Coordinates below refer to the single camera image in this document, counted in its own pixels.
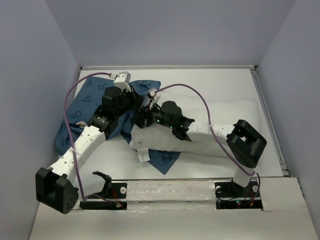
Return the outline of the blue letter-print pillowcase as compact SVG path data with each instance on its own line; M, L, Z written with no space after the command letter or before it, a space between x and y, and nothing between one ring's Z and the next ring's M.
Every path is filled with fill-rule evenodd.
M80 128L77 123L87 123L90 120L95 110L102 103L102 96L105 93L105 89L113 85L114 83L111 79L94 76L88 78L84 82L80 91L66 111L69 128L74 140L77 140L83 132L83 129ZM133 128L132 118L135 114L136 113L134 111L130 111L123 115L119 120L118 127L110 136L110 139L122 136L127 143L130 143L132 139L131 130ZM71 147L69 132L64 120L62 121L55 136L54 144L55 150L60 156L62 156ZM176 151L150 149L148 153L150 158L149 163L164 175L180 156L180 153Z

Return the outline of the white pillow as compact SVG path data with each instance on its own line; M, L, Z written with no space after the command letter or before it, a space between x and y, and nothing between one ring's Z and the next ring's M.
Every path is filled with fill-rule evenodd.
M173 101L181 108L182 114L201 123L208 123L208 113L199 96L163 91L160 94L158 105L165 101ZM211 123L214 125L233 125L238 120L247 121L258 132L261 131L261 116L258 102L253 98L240 98L234 100L206 100L210 111ZM131 130L129 148L134 150L148 149L168 152L188 152L224 157L226 154L214 141L201 144L177 139L172 130L159 124L152 124L143 129L134 125Z

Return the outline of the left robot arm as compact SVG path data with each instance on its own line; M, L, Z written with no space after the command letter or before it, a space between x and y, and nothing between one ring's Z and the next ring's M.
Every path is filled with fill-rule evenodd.
M36 200L48 207L68 214L79 198L104 198L112 190L112 178L94 171L88 182L82 182L80 169L91 154L105 142L119 125L119 118L129 111L138 110L144 101L134 88L105 89L101 105L84 127L82 134L65 154L48 168L41 167L35 174Z

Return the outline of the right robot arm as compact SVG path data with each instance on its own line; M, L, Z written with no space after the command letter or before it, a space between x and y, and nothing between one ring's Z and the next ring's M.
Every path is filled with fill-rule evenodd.
M242 196L267 145L266 139L247 121L211 124L183 115L174 101L150 103L134 117L129 147L147 160L148 150L187 152L217 157L226 154L237 166L230 190Z

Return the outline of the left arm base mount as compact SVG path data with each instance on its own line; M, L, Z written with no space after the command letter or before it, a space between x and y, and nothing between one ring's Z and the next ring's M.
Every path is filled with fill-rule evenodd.
M127 191L127 182L114 181L109 175L94 171L84 187L85 200L81 200L78 207L82 210L126 210Z

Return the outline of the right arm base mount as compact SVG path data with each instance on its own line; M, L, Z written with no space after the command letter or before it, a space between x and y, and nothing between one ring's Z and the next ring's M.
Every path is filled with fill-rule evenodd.
M247 187L235 184L233 181L218 181L214 183L217 210L263 209L260 195L260 184L251 181Z

